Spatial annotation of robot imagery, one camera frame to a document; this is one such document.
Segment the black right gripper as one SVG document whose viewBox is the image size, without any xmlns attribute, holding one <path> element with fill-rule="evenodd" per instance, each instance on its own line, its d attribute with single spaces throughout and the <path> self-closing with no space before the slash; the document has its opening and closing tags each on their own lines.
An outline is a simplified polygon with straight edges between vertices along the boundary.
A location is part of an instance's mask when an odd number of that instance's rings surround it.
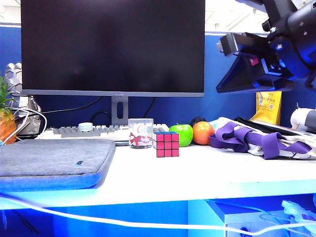
<svg viewBox="0 0 316 237">
<path fill-rule="evenodd" d="M 270 45 L 261 41 L 263 54 L 261 62 L 252 65 L 249 58 L 237 56 L 216 86 L 218 93 L 237 93 L 252 91 L 290 91 L 294 88 L 295 76 L 289 71 L 281 58 L 286 44 L 279 42 Z"/>
</svg>

